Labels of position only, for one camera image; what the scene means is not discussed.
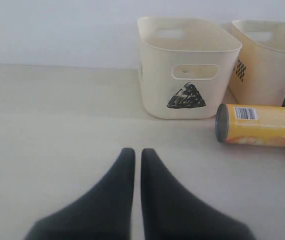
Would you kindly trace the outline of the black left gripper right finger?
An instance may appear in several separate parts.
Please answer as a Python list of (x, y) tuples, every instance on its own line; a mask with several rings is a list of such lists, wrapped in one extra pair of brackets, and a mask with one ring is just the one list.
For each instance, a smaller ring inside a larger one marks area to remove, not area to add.
[(250, 228), (188, 191), (157, 152), (141, 153), (140, 196), (147, 240), (253, 240)]

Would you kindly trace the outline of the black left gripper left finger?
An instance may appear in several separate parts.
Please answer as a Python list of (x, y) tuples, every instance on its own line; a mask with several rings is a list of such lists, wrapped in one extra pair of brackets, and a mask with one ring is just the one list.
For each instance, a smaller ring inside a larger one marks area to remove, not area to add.
[(123, 148), (109, 171), (88, 192), (63, 209), (38, 220), (27, 240), (128, 240), (136, 154)]

